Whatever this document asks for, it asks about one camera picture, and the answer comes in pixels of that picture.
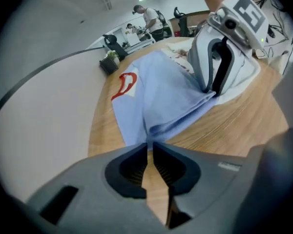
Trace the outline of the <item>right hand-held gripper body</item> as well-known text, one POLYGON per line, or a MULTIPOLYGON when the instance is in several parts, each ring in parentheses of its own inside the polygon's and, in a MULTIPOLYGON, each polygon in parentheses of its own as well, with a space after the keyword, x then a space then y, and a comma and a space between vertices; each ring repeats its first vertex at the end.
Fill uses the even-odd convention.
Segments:
POLYGON ((223 0, 208 24, 240 49, 264 47, 269 22, 253 0, 223 0))

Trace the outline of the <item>person's white black-patterned dress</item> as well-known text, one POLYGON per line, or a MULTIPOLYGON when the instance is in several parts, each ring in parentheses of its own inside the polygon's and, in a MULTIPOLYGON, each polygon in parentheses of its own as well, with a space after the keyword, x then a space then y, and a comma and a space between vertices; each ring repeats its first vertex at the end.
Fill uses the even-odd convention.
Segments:
POLYGON ((253 55, 285 75, 293 64, 293 19, 279 0, 253 0, 269 21, 263 49, 253 55))

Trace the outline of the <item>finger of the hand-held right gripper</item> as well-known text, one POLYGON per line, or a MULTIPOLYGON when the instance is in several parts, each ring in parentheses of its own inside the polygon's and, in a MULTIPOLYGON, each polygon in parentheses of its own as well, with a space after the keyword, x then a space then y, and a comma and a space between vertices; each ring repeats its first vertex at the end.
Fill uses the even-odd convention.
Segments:
POLYGON ((258 71, 260 67, 251 56, 246 56, 234 44, 222 43, 220 48, 221 61, 218 67, 218 95, 228 95, 258 71))
POLYGON ((213 80, 212 48, 222 35, 212 27, 202 27, 188 51, 188 62, 202 91, 209 91, 213 80))

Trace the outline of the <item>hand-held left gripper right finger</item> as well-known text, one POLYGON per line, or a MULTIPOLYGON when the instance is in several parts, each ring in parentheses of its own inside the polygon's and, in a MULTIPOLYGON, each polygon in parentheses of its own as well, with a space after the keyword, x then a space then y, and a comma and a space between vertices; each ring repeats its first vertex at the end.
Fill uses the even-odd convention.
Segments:
POLYGON ((153 144, 153 161, 168 186, 166 234, 232 234, 241 199, 232 185, 243 157, 153 144))

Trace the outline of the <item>black high-back office chair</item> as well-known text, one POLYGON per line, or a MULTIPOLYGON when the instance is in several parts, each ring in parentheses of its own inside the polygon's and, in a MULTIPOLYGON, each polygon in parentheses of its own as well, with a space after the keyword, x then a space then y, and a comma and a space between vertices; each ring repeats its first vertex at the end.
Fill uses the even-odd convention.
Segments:
POLYGON ((114 35, 103 35, 104 42, 106 46, 111 51, 116 51, 119 60, 122 61, 128 56, 128 53, 122 48, 122 46, 117 42, 117 37, 114 35))

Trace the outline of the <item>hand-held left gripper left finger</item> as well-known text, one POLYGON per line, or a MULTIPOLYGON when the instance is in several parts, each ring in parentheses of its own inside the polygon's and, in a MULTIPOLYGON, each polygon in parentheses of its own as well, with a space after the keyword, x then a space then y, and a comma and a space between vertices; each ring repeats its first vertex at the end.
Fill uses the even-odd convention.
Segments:
POLYGON ((27 205, 55 233, 164 234, 146 203, 146 166, 145 143, 86 158, 41 186, 27 205))

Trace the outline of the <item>white t-shirt with lavender sleeves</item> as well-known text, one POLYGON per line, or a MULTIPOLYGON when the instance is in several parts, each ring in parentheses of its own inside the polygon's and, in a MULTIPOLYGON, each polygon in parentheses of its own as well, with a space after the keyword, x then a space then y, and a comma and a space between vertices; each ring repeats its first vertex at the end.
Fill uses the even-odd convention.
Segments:
POLYGON ((142 56, 120 75, 121 86, 111 98, 125 145, 151 145, 173 138, 213 106, 243 93, 260 70, 228 95, 216 97, 214 92, 203 93, 193 69, 178 63, 167 51, 142 56))

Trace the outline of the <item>white potted flower plant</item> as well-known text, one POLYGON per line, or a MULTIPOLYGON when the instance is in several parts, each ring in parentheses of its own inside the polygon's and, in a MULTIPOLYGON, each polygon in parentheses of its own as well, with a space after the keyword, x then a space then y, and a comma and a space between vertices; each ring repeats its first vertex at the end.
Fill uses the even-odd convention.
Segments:
POLYGON ((109 50, 105 56, 111 58, 117 66, 120 64, 119 55, 115 50, 109 50))

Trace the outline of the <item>black pen holder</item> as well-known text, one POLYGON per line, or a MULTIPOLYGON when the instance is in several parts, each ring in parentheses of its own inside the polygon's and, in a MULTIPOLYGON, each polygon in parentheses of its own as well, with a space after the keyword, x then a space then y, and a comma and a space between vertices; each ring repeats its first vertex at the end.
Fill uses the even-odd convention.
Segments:
POLYGON ((104 58, 99 62, 99 64, 107 76, 118 70, 117 64, 112 60, 111 57, 104 58))

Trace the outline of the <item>white desk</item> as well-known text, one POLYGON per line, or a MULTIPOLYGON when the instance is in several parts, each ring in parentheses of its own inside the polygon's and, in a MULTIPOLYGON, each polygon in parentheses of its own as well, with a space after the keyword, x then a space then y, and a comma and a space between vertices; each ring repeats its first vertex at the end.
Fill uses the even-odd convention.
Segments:
POLYGON ((128 47, 125 49, 125 51, 128 53, 128 54, 132 54, 142 48, 145 48, 147 46, 150 46, 152 44, 154 44, 156 41, 154 39, 147 39, 145 41, 142 41, 140 43, 137 43, 131 47, 128 47))

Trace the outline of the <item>grey desk partition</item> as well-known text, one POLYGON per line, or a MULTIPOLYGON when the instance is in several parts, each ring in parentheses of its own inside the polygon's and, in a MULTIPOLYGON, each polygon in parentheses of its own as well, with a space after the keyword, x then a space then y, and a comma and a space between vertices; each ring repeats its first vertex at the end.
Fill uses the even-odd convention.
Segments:
POLYGON ((93 116, 106 81, 105 49, 46 67, 0 109, 0 182, 26 202, 42 185, 88 155, 93 116))

